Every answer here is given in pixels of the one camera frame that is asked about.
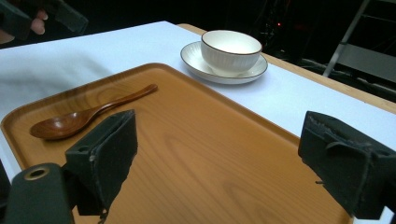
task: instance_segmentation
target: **saucer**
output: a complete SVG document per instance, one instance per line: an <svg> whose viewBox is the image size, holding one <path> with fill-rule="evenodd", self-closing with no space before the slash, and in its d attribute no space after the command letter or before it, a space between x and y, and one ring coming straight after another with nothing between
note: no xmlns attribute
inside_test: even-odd
<svg viewBox="0 0 396 224"><path fill-rule="evenodd" d="M191 43L184 47L180 52L180 56L189 70L196 76L221 84L242 84L256 80L262 76L268 67L268 62L260 55L259 60L246 73L239 74L236 77L222 77L216 75L202 57L201 41Z"/></svg>

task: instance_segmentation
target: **saucer rim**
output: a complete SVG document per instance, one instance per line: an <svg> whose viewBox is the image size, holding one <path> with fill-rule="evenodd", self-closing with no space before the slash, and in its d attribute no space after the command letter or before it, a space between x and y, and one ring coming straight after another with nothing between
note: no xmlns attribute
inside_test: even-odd
<svg viewBox="0 0 396 224"><path fill-rule="evenodd" d="M259 73L257 73L257 74L253 74L252 76L248 76L248 77L223 77L223 76L216 75L216 74L214 74L214 73L207 73L207 72L205 72L205 71L202 71L201 69L199 69L199 67L194 67L194 66L192 66L191 64L189 64L188 62L186 62L186 59L183 57L183 52L184 52L188 47L191 47L192 45L198 45L198 43L201 43L201 42L202 42L202 41L195 41L195 42L192 42L192 43L186 45L185 47L183 47L183 49L180 51L180 57L181 57L181 59L183 60L184 64L186 64L188 67L192 68L192 72L193 72L195 75L197 75L198 77L201 77L201 78L204 78L204 79L206 79L206 80L209 80L209 79L203 77L203 76L200 75L200 74L196 74L196 72L194 72L194 70L197 70L197 72L203 73L203 74L205 74L205 75L207 75L207 76L211 76L211 77L214 77L214 78L220 78L220 79L224 79L224 80L244 80L244 81L246 81L246 82L249 82L249 81L253 81L253 80L257 79L259 76L261 76L263 73L265 73L265 71L268 69L268 62L267 62L267 60L264 58L264 56L262 56L262 54L261 54L260 57L261 57L262 60L265 61L265 65L266 65L266 66L262 69L262 72L259 72Z"/></svg>

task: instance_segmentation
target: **spoon bowl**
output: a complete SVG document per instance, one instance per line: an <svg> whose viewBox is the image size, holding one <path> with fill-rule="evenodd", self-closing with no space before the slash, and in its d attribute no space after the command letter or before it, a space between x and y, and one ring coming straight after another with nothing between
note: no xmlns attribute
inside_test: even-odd
<svg viewBox="0 0 396 224"><path fill-rule="evenodd" d="M119 105L130 103L149 95L156 90L158 90L158 86L151 84L140 91L94 108L61 115L51 119L45 119L33 125L30 128L30 134L34 137L48 140L70 137L84 129L101 112Z"/></svg>

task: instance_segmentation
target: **white cup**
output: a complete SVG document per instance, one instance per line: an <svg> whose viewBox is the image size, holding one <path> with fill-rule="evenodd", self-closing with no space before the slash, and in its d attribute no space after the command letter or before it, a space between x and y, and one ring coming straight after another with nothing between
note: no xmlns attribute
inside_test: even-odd
<svg viewBox="0 0 396 224"><path fill-rule="evenodd" d="M201 52L213 72L236 77L259 60L262 44L250 35L235 31L208 31L201 37Z"/></svg>

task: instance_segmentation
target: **cup rim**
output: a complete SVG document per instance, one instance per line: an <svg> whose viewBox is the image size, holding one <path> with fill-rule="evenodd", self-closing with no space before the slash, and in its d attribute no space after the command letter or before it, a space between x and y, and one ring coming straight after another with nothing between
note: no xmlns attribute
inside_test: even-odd
<svg viewBox="0 0 396 224"><path fill-rule="evenodd" d="M246 37L252 39L253 41L257 42L257 43L260 45L260 49L258 49L258 50L256 50L256 51L253 51L253 52L250 52L250 53L237 53L237 52L230 52L230 51L227 51L227 50L215 48L215 47L209 45L207 42L205 42L205 40L204 40L205 35L207 35L207 34L209 34L209 33L224 32L224 31L225 31L225 32L231 32L231 33L236 33L236 34L244 35L244 36L246 36ZM204 33L201 35L201 41L202 41L203 43L205 43L208 47L212 48L212 49L216 49L216 50L218 50L218 51L221 51L221 52L224 52L224 53L228 53L228 54L232 54L232 55L252 55L252 54L257 54L257 53L262 52L262 43L261 43L259 40L257 40L256 38L254 38L254 37L251 36L251 35L247 35L247 34L244 34L244 33L241 33L241 32L237 32L237 31L232 31L232 30L212 30L212 31L206 31L206 32L204 32Z"/></svg>

